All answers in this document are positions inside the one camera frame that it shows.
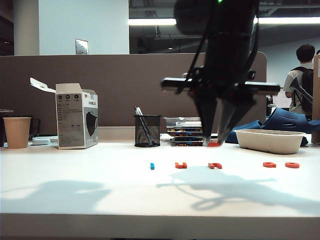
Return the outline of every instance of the cubicle divider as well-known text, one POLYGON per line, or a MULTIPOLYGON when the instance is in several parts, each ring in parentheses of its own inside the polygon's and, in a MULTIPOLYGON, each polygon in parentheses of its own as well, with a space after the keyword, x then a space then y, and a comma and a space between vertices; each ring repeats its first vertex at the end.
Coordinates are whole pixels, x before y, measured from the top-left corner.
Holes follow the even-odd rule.
MULTIPOLYGON (((312 119, 320 119, 320 54, 314 56, 312 119)), ((312 133, 311 142, 320 144, 320 131, 312 133)))
MULTIPOLYGON (((162 91, 161 79, 180 77, 188 71, 194 54, 41 55, 0 57, 0 109, 15 116, 41 120, 40 134, 56 134, 53 93, 30 86, 33 77, 49 88, 55 84, 80 83, 98 94, 99 126, 134 126, 134 106, 143 114, 162 117, 197 117, 192 99, 182 93, 162 91)), ((197 65, 204 62, 201 54, 197 65)), ((266 82, 267 59, 258 52, 252 66, 256 82, 266 82)), ((239 122, 266 119, 266 96, 255 96, 257 104, 239 122)), ((217 131, 215 121, 213 131, 217 131)), ((161 120, 161 132, 166 131, 161 120)))

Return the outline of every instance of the beige paper cup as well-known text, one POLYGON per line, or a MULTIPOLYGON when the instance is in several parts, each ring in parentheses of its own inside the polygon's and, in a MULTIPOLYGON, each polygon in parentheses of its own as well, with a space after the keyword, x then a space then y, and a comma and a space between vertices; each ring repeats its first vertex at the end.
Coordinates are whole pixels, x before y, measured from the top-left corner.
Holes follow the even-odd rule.
POLYGON ((31 117, 4 117, 4 127, 9 149, 28 146, 31 117))

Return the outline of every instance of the orange piece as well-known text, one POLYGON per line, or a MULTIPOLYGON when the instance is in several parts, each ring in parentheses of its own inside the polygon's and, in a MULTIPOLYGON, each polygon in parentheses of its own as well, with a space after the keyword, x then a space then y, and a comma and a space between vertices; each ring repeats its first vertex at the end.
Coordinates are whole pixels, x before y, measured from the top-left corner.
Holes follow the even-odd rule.
POLYGON ((222 165, 220 163, 215 162, 215 163, 213 163, 213 165, 215 167, 217 167, 218 169, 222 169, 222 165))
POLYGON ((208 147, 219 147, 220 146, 220 143, 219 142, 213 142, 213 141, 211 141, 211 142, 209 142, 209 144, 208 144, 208 147))
POLYGON ((211 168, 211 169, 214 169, 215 165, 213 163, 208 163, 208 167, 211 168))
POLYGON ((266 167, 266 168, 275 168, 277 167, 277 165, 271 161, 265 161, 263 163, 263 166, 266 167))
POLYGON ((299 163, 296 163, 296 162, 286 162, 285 163, 285 166, 287 168, 293 168, 293 169, 298 169, 300 168, 300 164, 299 163))
POLYGON ((185 162, 182 163, 182 165, 180 165, 178 162, 175 163, 175 168, 177 169, 186 169, 187 168, 187 164, 185 162))
POLYGON ((208 163, 208 167, 211 169, 214 169, 217 167, 218 169, 222 169, 222 165, 220 163, 214 162, 214 163, 208 163))

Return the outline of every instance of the electrical outlet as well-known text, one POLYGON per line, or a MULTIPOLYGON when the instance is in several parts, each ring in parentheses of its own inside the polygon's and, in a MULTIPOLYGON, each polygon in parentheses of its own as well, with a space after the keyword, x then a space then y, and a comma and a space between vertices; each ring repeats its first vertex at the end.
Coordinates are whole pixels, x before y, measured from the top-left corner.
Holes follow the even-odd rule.
POLYGON ((88 41, 76 39, 75 40, 75 54, 88 55, 88 41))

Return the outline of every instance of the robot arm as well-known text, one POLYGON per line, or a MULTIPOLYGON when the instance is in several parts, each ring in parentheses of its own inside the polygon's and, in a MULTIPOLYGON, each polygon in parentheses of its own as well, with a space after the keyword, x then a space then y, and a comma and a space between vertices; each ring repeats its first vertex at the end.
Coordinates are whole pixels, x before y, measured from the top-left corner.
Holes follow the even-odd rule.
POLYGON ((161 85, 164 89, 176 87, 177 94, 188 91, 201 118, 204 146, 211 138, 217 99, 222 100, 218 127, 221 145, 256 104, 254 94, 274 95, 280 90, 276 84, 247 82, 255 75, 250 67, 258 49, 259 24, 249 51, 258 13, 259 0, 177 0, 174 6, 178 29, 183 34, 203 35, 201 43, 207 39, 208 44, 202 67, 194 66, 199 49, 186 78, 164 78, 161 85))

